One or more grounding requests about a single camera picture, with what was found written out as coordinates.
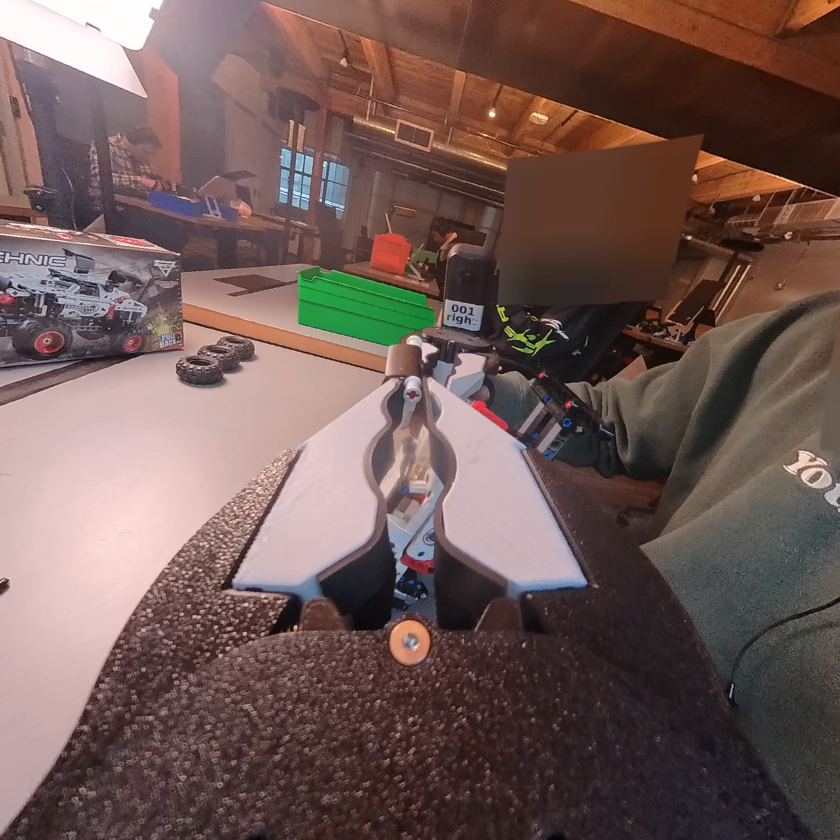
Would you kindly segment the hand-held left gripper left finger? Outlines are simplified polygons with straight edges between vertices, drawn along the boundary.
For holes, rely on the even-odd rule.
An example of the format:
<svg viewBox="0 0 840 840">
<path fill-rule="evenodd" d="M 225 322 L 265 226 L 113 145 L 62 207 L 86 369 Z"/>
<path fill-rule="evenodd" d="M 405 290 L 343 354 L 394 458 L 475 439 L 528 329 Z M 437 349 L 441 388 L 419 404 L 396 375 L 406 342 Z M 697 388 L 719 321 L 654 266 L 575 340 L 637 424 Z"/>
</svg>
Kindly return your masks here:
<svg viewBox="0 0 840 840">
<path fill-rule="evenodd" d="M 371 459 L 399 391 L 399 381 L 386 381 L 299 447 L 234 573 L 235 590 L 318 597 L 331 574 L 375 544 L 384 502 Z"/>
</svg>

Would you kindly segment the person's right forearm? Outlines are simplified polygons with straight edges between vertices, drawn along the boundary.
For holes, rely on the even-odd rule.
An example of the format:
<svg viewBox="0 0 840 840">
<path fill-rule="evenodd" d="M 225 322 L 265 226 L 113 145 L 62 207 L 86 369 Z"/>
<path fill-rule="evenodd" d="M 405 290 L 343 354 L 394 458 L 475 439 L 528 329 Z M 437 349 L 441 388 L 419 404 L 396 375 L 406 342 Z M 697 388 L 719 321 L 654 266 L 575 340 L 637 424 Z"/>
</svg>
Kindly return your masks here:
<svg viewBox="0 0 840 840">
<path fill-rule="evenodd" d="M 632 381 L 572 385 L 613 431 L 573 434 L 556 459 L 668 488 L 740 487 L 764 471 L 838 467 L 820 440 L 838 290 L 711 330 Z"/>
</svg>

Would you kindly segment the red plastic box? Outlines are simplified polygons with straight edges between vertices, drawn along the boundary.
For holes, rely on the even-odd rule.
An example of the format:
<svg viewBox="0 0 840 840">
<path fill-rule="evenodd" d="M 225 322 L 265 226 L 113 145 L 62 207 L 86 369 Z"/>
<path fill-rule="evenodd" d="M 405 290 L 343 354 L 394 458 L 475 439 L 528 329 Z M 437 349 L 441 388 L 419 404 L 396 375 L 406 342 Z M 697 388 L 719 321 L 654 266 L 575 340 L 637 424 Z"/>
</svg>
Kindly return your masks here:
<svg viewBox="0 0 840 840">
<path fill-rule="evenodd" d="M 371 248 L 371 268 L 391 275 L 401 276 L 406 270 L 412 252 L 411 243 L 402 235 L 377 234 Z"/>
</svg>

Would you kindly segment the green plastic box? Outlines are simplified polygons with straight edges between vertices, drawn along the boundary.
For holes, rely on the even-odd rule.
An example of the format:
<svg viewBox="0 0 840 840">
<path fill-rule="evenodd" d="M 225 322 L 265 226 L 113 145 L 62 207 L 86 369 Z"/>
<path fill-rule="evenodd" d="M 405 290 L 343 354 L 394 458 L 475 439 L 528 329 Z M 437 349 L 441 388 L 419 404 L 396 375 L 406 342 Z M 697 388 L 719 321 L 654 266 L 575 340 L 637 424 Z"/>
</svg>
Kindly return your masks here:
<svg viewBox="0 0 840 840">
<path fill-rule="evenodd" d="M 424 294 L 320 267 L 297 274 L 298 323 L 384 346 L 436 322 Z"/>
</svg>

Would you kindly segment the bright light panel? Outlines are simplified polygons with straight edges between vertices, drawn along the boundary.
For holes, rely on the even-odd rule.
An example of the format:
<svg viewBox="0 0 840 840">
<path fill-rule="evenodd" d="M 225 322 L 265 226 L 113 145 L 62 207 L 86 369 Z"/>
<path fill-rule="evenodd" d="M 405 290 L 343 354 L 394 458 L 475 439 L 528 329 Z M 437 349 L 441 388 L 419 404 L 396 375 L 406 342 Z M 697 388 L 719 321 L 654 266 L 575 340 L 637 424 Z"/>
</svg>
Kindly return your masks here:
<svg viewBox="0 0 840 840">
<path fill-rule="evenodd" d="M 162 1 L 2 1 L 1 37 L 147 98 L 128 51 L 141 50 Z"/>
</svg>

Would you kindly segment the black lego connector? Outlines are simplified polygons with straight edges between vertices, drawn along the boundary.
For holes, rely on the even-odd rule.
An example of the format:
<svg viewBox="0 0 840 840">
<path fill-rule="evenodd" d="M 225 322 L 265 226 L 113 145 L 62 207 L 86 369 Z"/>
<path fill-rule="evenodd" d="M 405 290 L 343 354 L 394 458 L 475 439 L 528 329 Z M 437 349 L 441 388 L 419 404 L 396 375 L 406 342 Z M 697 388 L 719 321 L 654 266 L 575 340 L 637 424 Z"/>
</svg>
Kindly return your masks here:
<svg viewBox="0 0 840 840">
<path fill-rule="evenodd" d="M 388 348 L 385 359 L 384 381 L 404 380 L 407 376 L 423 376 L 424 356 L 422 351 L 407 346 L 405 342 L 396 343 Z"/>
</svg>

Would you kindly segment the white lego monster truck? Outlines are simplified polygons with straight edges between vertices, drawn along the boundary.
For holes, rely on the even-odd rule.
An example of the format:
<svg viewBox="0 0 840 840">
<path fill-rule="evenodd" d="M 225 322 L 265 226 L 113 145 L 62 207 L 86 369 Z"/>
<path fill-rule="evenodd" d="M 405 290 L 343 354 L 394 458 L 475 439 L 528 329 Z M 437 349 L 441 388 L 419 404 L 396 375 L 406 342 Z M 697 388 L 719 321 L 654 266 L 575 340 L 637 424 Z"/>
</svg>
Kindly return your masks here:
<svg viewBox="0 0 840 840">
<path fill-rule="evenodd" d="M 534 592 L 503 591 L 499 584 L 451 558 L 438 545 L 435 511 L 444 490 L 445 477 L 440 470 L 440 462 L 433 455 L 429 431 L 431 403 L 427 394 L 427 382 L 434 380 L 426 377 L 421 379 L 423 399 L 417 405 L 408 428 L 400 428 L 402 416 L 399 424 L 395 426 L 394 460 L 381 482 L 381 492 L 387 510 L 388 539 L 398 569 L 412 568 L 427 574 L 435 573 L 438 600 L 447 599 L 463 605 L 464 608 L 472 607 L 473 603 L 487 602 L 497 592 L 511 598 Z M 465 403 L 507 431 L 524 446 L 524 454 L 537 480 L 535 457 L 551 454 L 558 444 L 567 442 L 569 432 L 583 432 L 585 426 L 591 423 L 591 418 L 582 411 L 581 406 L 575 404 L 571 395 L 562 397 L 559 401 L 554 400 L 551 395 L 545 395 L 541 405 L 529 416 L 530 424 L 515 434 L 489 412 L 481 401 Z M 548 491 L 543 489 L 540 483 L 539 486 L 549 501 Z M 561 526 L 559 513 L 553 508 L 552 510 Z M 563 534 L 572 547 L 571 539 L 564 531 Z M 573 547 L 572 550 L 585 574 Z"/>
</svg>

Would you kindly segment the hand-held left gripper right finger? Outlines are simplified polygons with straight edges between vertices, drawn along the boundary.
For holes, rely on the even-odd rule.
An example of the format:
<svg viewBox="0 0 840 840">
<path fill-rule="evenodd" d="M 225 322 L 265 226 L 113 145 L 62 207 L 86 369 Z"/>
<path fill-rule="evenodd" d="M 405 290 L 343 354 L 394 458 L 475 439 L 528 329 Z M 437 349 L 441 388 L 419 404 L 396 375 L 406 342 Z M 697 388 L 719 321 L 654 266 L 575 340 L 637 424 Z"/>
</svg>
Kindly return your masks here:
<svg viewBox="0 0 840 840">
<path fill-rule="evenodd" d="M 587 586 L 524 446 L 436 381 L 427 381 L 429 431 L 444 490 L 438 545 L 505 592 Z"/>
</svg>

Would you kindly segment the dark cardboard lego box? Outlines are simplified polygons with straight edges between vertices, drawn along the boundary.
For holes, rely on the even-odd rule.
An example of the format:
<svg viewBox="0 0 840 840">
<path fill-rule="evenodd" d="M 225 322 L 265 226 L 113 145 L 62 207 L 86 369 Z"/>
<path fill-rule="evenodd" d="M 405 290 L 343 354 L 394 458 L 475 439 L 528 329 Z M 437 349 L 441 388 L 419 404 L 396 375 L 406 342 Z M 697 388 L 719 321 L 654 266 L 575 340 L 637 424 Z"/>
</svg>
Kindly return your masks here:
<svg viewBox="0 0 840 840">
<path fill-rule="evenodd" d="M 181 257 L 137 238 L 3 221 L 1 367 L 184 347 Z"/>
</svg>

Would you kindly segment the person's green sweatshirt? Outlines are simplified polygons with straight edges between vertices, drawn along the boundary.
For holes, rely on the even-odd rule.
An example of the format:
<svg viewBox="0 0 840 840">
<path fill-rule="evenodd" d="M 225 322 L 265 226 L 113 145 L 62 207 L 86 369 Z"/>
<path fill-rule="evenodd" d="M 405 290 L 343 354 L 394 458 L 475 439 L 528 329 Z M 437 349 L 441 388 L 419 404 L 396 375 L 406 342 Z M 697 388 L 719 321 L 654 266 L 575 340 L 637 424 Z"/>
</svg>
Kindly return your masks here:
<svg viewBox="0 0 840 840">
<path fill-rule="evenodd" d="M 644 546 L 727 683 L 738 727 L 817 838 L 838 838 L 838 467 L 665 487 Z"/>
</svg>

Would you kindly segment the paned window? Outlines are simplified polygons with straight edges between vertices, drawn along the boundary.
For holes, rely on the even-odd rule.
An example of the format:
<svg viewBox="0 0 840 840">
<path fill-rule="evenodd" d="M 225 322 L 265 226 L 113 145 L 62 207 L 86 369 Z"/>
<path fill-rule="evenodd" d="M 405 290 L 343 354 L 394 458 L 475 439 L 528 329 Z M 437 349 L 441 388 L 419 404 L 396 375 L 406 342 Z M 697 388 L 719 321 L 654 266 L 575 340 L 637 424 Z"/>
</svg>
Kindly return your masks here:
<svg viewBox="0 0 840 840">
<path fill-rule="evenodd" d="M 280 180 L 278 204 L 290 205 L 302 211 L 318 202 L 335 211 L 338 219 L 344 215 L 350 184 L 350 168 L 334 155 L 322 160 L 318 192 L 314 189 L 315 158 L 310 149 L 292 151 L 284 146 L 280 150 Z"/>
</svg>

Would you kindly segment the blue parts tray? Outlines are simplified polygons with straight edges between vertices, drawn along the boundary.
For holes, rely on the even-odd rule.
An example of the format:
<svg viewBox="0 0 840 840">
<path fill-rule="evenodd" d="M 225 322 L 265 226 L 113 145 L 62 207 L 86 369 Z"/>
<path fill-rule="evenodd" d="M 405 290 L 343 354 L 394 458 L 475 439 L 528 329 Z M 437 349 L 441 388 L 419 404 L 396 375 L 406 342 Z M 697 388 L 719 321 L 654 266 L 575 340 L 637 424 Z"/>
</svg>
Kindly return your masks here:
<svg viewBox="0 0 840 840">
<path fill-rule="evenodd" d="M 148 193 L 148 201 L 153 207 L 184 217 L 210 217 L 232 223 L 239 221 L 236 209 L 212 197 L 187 198 L 171 192 L 152 190 Z"/>
</svg>

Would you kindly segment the long wooden workbench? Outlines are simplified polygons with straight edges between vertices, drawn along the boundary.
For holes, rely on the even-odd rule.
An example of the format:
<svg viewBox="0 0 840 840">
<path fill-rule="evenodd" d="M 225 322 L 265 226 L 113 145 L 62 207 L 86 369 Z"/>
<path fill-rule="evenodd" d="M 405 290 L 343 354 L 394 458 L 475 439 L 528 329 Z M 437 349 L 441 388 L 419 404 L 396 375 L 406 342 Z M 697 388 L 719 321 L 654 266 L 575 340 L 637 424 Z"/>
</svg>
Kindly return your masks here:
<svg viewBox="0 0 840 840">
<path fill-rule="evenodd" d="M 189 217 L 150 204 L 135 196 L 117 195 L 115 198 L 115 220 L 109 229 L 117 235 L 146 239 L 163 247 L 177 251 L 191 236 L 210 238 L 216 243 L 216 262 L 221 269 L 241 267 L 237 246 L 249 242 L 257 247 L 263 266 L 282 265 L 287 257 L 289 233 L 283 226 L 247 221 L 236 223 L 217 217 Z"/>
</svg>

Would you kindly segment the wood edged table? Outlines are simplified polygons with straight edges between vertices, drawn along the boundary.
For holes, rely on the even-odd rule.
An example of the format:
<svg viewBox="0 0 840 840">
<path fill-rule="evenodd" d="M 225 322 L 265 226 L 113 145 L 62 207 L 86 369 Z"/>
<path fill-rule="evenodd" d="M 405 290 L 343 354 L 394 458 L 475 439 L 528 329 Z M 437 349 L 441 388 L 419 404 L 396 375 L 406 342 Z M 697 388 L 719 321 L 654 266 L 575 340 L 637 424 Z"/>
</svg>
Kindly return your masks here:
<svg viewBox="0 0 840 840">
<path fill-rule="evenodd" d="M 306 264 L 184 271 L 186 322 L 382 374 L 387 348 L 301 325 L 298 273 Z"/>
</svg>

